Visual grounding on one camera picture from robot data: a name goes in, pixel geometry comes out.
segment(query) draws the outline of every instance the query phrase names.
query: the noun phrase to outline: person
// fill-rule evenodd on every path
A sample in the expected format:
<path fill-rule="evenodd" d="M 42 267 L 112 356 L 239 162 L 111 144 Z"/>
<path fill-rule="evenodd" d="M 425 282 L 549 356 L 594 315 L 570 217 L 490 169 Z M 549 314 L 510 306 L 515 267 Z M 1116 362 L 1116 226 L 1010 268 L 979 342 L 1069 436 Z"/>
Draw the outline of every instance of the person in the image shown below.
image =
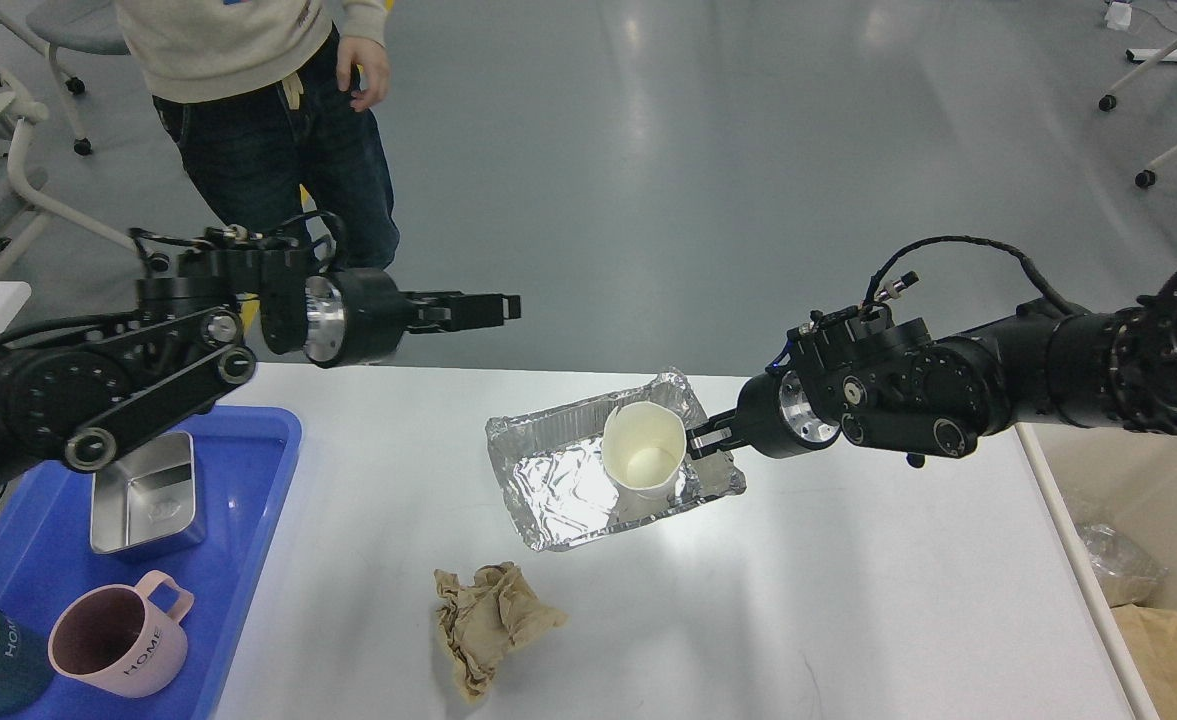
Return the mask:
<path fill-rule="evenodd" d="M 184 169 L 224 224 L 268 232 L 302 211 L 300 186 L 335 213 L 337 268 L 386 268 L 400 231 L 370 108 L 391 79 L 383 0 L 114 0 L 126 44 Z M 361 87 L 359 69 L 367 82 Z M 291 234 L 305 240 L 304 222 Z"/>

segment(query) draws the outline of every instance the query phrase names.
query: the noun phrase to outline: blue plastic tray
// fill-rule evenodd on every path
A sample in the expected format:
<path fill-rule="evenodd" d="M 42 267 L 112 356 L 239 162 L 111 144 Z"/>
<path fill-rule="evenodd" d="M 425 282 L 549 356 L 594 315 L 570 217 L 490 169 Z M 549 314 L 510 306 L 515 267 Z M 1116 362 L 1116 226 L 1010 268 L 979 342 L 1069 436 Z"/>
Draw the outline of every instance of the blue plastic tray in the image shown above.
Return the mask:
<path fill-rule="evenodd" d="M 56 675 L 41 700 L 12 716 L 59 720 L 204 719 L 214 711 L 255 592 L 301 436 L 299 419 L 277 407 L 217 406 L 177 425 L 194 439 L 204 484 L 207 536 L 171 555 L 125 564 L 89 549 L 89 475 L 45 462 L 0 518 L 0 611 L 49 634 L 84 592 L 135 584 L 160 569 L 197 602 L 184 619 L 189 654 L 184 669 L 153 696 L 127 700 Z M 158 605 L 168 607 L 165 588 Z"/>

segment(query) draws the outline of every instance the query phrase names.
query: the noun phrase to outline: paper cup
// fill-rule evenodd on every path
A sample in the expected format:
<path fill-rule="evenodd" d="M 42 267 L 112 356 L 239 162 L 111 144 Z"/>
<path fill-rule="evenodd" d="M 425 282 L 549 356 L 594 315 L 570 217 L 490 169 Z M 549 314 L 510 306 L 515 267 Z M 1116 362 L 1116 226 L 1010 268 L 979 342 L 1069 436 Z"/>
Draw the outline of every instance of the paper cup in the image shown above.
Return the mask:
<path fill-rule="evenodd" d="M 616 407 L 601 433 L 601 465 L 621 491 L 669 496 L 685 459 L 685 425 L 661 405 Z"/>

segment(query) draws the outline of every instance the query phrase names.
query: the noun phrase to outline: jeans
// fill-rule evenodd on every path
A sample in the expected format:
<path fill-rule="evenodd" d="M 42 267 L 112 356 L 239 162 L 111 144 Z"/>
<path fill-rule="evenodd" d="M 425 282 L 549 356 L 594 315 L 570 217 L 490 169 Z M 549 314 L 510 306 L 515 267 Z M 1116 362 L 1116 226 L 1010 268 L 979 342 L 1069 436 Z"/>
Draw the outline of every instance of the jeans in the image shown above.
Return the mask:
<path fill-rule="evenodd" d="M 327 219 L 337 240 L 332 266 L 386 268 L 401 238 L 392 222 L 392 179 L 374 114 L 354 113 L 350 94 L 338 89 L 337 51 L 332 29 L 297 71 L 299 109 L 290 108 L 280 82 L 208 102 L 153 96 L 153 105 L 187 176 L 221 222 L 272 231 L 301 213 L 304 186 L 318 209 L 344 220 L 346 236 Z M 287 232 L 308 238 L 304 224 Z"/>

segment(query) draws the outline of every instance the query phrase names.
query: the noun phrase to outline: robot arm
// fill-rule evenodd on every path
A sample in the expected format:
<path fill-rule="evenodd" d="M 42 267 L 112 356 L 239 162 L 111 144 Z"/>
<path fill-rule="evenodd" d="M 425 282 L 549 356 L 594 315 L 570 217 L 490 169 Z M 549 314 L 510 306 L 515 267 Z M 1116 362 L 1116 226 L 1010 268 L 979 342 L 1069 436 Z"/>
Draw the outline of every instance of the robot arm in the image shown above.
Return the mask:
<path fill-rule="evenodd" d="M 870 291 L 862 306 L 814 313 L 745 384 L 734 409 L 690 431 L 690 451 L 751 445 L 792 456 L 843 434 L 860 447 L 906 452 L 920 466 L 925 455 L 969 455 L 978 436 L 1016 421 L 1177 434 L 1177 272 L 1137 307 L 1097 314 L 1049 291 L 1015 252 L 1042 299 L 940 341 L 920 319 L 891 319 L 886 301 L 916 282 L 913 274 Z"/>
<path fill-rule="evenodd" d="M 302 348 L 324 368 L 378 364 L 406 332 L 496 327 L 521 314 L 519 296 L 400 292 L 381 269 L 327 269 L 292 236 L 241 228 L 192 240 L 132 236 L 148 275 L 137 281 L 134 313 L 0 336 L 0 484 L 47 459 L 99 471 L 248 382 L 257 360 L 237 314 L 246 293 L 260 301 L 270 351 Z M 186 247 L 175 276 L 154 276 L 169 260 L 145 242 Z"/>

